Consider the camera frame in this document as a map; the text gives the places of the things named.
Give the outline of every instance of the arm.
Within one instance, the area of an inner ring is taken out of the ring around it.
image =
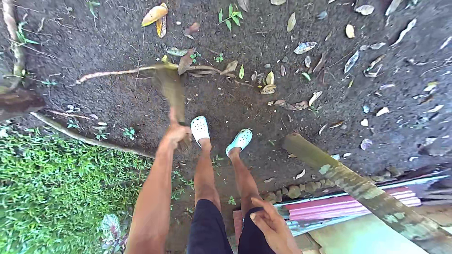
[[[178,124],[174,110],[160,141],[154,164],[138,195],[126,246],[127,254],[164,253],[170,229],[171,168],[174,149],[190,128]]]

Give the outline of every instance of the leg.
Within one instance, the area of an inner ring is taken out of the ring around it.
[[[200,199],[207,199],[221,211],[220,196],[215,188],[215,178],[210,159],[210,150],[212,145],[209,138],[202,138],[199,141],[201,145],[201,155],[196,165],[195,172],[195,206]]]

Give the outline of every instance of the small plant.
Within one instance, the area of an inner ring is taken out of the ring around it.
[[[132,127],[124,128],[122,135],[130,138],[131,140],[135,140],[135,130]]]
[[[68,127],[69,129],[70,129],[70,128],[76,128],[76,129],[80,128],[79,125],[76,124],[72,119],[69,119],[69,120],[67,121],[67,127]]]
[[[238,17],[243,19],[242,12],[233,11],[232,4],[229,4],[229,17],[227,19],[223,20],[223,9],[221,9],[220,13],[218,14],[218,20],[220,22],[219,24],[226,22],[227,28],[229,28],[229,31],[231,31],[232,24],[231,24],[230,19],[232,19],[236,25],[240,26],[240,21],[239,21]]]
[[[101,141],[102,139],[107,139],[108,135],[110,135],[110,133],[99,131],[99,133],[96,134],[96,139]]]
[[[229,201],[227,202],[228,204],[233,204],[236,205],[234,197],[233,196],[229,196]]]
[[[220,53],[219,55],[218,55],[218,57],[214,57],[213,59],[215,59],[215,61],[217,61],[217,63],[221,63],[221,62],[223,62],[223,53]]]
[[[196,57],[198,56],[201,56],[201,54],[199,54],[198,52],[195,52],[192,55],[190,55],[190,58],[193,59],[193,63],[196,62]]]

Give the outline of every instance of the dry stick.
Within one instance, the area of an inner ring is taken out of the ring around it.
[[[121,151],[121,152],[133,153],[133,154],[141,155],[141,156],[148,157],[148,158],[151,158],[151,159],[155,158],[154,154],[149,154],[149,153],[146,153],[146,152],[141,151],[141,150],[137,150],[137,149],[133,149],[133,148],[121,147],[121,146],[113,145],[113,144],[110,144],[110,143],[107,143],[107,142],[102,142],[102,141],[98,141],[98,140],[95,140],[95,139],[90,139],[90,138],[87,138],[87,137],[85,137],[83,135],[80,135],[78,133],[71,132],[67,128],[63,127],[61,124],[51,120],[50,118],[48,118],[48,117],[46,117],[46,116],[44,116],[44,115],[42,115],[40,113],[31,112],[30,114],[33,115],[34,117],[36,117],[37,119],[41,120],[42,122],[50,125],[51,127],[56,129],[57,131],[62,132],[64,134],[70,136],[71,138],[80,140],[80,141],[85,142],[87,144],[94,145],[94,146],[101,146],[101,147],[105,147],[105,148],[109,148],[109,149],[115,149],[115,150],[118,150],[118,151]]]
[[[287,135],[282,147],[333,181],[389,227],[428,253],[450,253],[452,235],[438,223],[415,213],[369,180],[311,144],[300,134],[295,132]]]

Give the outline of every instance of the person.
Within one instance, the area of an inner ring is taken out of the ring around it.
[[[174,110],[169,113],[170,125],[160,141],[155,161],[138,195],[126,254],[165,253],[170,225],[171,169],[178,141],[193,134],[201,147],[194,176],[195,212],[188,238],[188,254],[231,254],[221,216],[221,204],[215,188],[210,159],[210,136],[204,116],[193,119],[190,127],[178,124]],[[250,129],[241,130],[226,148],[234,166],[240,206],[244,216],[239,254],[300,254],[297,244],[272,204],[262,200],[256,182],[240,159],[240,152],[251,141]]]

